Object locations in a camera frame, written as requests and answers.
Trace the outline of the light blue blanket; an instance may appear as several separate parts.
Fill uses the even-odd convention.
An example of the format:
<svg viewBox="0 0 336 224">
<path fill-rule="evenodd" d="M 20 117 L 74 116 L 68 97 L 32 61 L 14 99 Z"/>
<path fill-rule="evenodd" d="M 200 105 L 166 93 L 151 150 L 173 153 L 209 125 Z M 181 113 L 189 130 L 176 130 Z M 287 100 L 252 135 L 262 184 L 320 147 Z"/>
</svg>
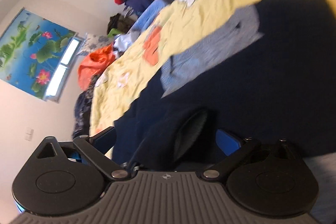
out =
<svg viewBox="0 0 336 224">
<path fill-rule="evenodd" d="M 142 15 L 135 21 L 130 30 L 123 35 L 114 37 L 113 53 L 122 54 L 137 40 L 155 20 L 159 12 L 166 6 L 173 3 L 175 0 L 154 0 Z"/>
</svg>

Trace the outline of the yellow floral quilt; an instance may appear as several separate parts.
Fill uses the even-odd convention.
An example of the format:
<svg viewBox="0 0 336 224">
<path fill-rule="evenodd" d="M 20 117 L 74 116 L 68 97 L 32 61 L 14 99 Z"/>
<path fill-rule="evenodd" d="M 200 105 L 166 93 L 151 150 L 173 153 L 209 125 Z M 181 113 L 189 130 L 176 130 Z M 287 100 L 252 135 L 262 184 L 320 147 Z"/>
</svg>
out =
<svg viewBox="0 0 336 224">
<path fill-rule="evenodd" d="M 98 80 L 91 114 L 92 134 L 114 126 L 173 55 L 223 26 L 234 12 L 261 0 L 175 0 Z M 326 0 L 335 16 L 335 0 Z"/>
</svg>

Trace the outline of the lotus flower poster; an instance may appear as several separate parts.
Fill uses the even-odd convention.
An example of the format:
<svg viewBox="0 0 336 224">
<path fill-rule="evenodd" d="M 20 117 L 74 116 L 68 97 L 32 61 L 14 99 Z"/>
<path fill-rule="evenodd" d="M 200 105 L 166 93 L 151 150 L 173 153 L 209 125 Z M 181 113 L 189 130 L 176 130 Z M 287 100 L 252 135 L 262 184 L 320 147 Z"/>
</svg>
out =
<svg viewBox="0 0 336 224">
<path fill-rule="evenodd" d="M 21 9 L 1 36 L 1 80 L 45 99 L 76 32 Z"/>
</svg>

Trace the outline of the orange plastic bag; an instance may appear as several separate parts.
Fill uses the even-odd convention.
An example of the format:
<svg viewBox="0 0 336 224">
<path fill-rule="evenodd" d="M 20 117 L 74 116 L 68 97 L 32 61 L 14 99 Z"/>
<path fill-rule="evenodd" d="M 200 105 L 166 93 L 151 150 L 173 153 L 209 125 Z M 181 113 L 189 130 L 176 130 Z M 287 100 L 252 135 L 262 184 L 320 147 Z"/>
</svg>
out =
<svg viewBox="0 0 336 224">
<path fill-rule="evenodd" d="M 112 44 L 99 48 L 87 55 L 77 69 L 78 85 L 87 90 L 93 76 L 103 71 L 116 60 Z"/>
</svg>

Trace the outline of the grey and navy sweater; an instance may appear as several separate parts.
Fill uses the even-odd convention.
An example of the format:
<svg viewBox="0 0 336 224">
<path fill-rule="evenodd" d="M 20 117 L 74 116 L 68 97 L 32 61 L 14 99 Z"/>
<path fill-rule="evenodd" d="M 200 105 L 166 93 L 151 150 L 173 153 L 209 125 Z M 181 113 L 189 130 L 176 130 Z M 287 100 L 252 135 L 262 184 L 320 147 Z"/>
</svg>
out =
<svg viewBox="0 0 336 224">
<path fill-rule="evenodd" d="M 213 164 L 223 130 L 335 151 L 335 16 L 326 0 L 261 0 L 173 55 L 115 121 L 112 159 L 171 170 Z"/>
</svg>

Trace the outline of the white wall switch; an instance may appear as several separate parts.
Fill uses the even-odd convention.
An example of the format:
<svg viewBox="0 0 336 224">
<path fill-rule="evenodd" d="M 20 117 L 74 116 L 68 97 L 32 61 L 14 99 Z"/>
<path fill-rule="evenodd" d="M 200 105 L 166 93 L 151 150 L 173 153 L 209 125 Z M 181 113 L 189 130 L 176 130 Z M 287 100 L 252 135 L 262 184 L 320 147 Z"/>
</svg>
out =
<svg viewBox="0 0 336 224">
<path fill-rule="evenodd" d="M 25 130 L 25 140 L 26 141 L 32 141 L 34 135 L 34 129 L 27 127 Z"/>
</svg>

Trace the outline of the black clothes pile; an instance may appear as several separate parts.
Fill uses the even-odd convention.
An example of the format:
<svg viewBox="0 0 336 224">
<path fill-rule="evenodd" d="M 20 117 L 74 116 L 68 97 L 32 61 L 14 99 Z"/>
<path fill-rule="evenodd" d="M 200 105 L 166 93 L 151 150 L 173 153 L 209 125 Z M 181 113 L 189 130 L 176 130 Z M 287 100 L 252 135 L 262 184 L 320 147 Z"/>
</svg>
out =
<svg viewBox="0 0 336 224">
<path fill-rule="evenodd" d="M 93 91 L 100 76 L 101 74 L 94 75 L 91 78 L 88 88 L 83 91 L 76 100 L 74 108 L 75 126 L 72 139 L 80 135 L 89 135 Z"/>
</svg>

